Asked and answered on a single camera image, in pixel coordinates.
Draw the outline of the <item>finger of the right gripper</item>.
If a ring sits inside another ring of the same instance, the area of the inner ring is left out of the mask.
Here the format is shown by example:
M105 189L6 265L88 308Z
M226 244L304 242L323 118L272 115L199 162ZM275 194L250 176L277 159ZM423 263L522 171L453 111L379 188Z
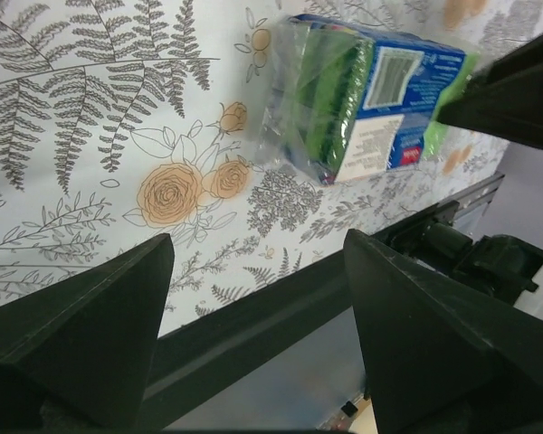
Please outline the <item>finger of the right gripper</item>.
M437 120L543 150L543 34L475 74Z

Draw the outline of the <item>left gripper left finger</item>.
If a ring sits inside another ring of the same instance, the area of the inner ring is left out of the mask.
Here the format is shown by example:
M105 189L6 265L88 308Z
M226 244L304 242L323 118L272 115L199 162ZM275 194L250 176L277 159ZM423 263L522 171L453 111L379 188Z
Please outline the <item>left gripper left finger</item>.
M40 428L47 401L98 428L132 428L174 260L161 234L1 306L0 430Z

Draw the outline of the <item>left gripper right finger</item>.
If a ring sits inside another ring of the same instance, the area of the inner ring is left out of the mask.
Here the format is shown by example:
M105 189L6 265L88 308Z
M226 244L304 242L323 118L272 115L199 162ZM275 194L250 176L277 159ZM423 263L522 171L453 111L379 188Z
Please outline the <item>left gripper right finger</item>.
M345 269L381 433L543 433L543 321L357 230Z

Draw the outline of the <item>blue green sponge pack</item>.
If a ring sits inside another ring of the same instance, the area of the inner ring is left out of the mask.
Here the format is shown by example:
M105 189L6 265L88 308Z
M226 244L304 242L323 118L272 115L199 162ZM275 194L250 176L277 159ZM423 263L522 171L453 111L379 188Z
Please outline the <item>blue green sponge pack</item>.
M324 185L418 163L437 154L443 106L470 80L479 52L314 14L277 27L261 137Z

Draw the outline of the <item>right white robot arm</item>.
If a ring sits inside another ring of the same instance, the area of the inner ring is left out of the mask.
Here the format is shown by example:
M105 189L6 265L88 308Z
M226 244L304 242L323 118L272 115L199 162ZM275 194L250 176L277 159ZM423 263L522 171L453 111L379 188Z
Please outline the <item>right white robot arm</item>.
M475 74L439 120L543 151L543 34ZM455 211L434 205L389 227L384 243L509 305L537 290L542 249L509 235L473 241L451 225Z

